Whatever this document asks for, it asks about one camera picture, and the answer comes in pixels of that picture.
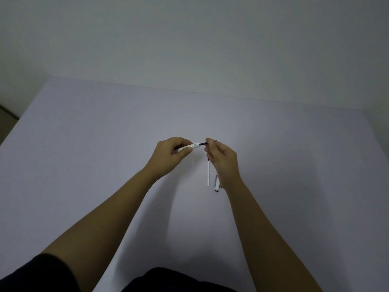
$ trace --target forearm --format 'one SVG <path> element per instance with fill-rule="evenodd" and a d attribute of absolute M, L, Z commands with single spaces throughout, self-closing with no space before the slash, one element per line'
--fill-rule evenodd
<path fill-rule="evenodd" d="M 155 181 L 156 178 L 147 169 L 141 170 L 114 195 L 58 237 L 43 253 L 63 260 L 75 275 L 82 292 L 92 291 Z"/>
<path fill-rule="evenodd" d="M 257 291 L 321 291 L 243 181 L 236 181 L 226 192 Z"/>

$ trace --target white wall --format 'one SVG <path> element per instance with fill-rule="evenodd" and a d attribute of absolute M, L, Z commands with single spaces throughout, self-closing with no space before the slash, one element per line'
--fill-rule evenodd
<path fill-rule="evenodd" d="M 362 112 L 50 78 L 0 147 L 0 276 L 142 168 L 156 142 L 214 137 L 325 291 L 386 291 L 389 163 Z M 96 291 L 165 266 L 253 291 L 201 149 L 156 183 Z M 211 178 L 215 177 L 212 169 Z"/>
<path fill-rule="evenodd" d="M 389 0 L 0 0 L 0 103 L 48 75 L 366 108 L 388 93 Z"/>

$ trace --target right hand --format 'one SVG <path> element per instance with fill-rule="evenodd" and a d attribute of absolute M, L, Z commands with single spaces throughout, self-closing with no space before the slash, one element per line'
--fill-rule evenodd
<path fill-rule="evenodd" d="M 204 148 L 207 158 L 216 169 L 220 185 L 227 191 L 242 181 L 236 152 L 219 141 L 214 141 L 211 138 L 205 140 L 208 142 Z"/>

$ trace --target black shirt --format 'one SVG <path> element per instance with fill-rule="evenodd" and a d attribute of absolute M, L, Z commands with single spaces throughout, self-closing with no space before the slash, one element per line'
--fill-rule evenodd
<path fill-rule="evenodd" d="M 0 291 L 59 291 L 80 292 L 78 283 L 69 267 L 49 254 L 40 254 L 27 264 L 0 280 Z M 200 282 L 187 275 L 163 267 L 149 270 L 135 278 L 123 292 L 235 292 L 224 286 Z"/>

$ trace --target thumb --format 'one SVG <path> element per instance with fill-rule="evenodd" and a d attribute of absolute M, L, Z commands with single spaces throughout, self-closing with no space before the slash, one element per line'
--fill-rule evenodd
<path fill-rule="evenodd" d="M 222 156 L 222 153 L 217 148 L 215 141 L 213 139 L 208 140 L 208 147 L 215 160 L 218 160 Z"/>
<path fill-rule="evenodd" d="M 184 159 L 184 157 L 186 157 L 187 155 L 189 155 L 191 152 L 192 152 L 193 148 L 192 147 L 186 147 L 182 150 L 180 150 L 176 156 L 178 156 L 178 159 L 180 160 L 180 162 Z"/>

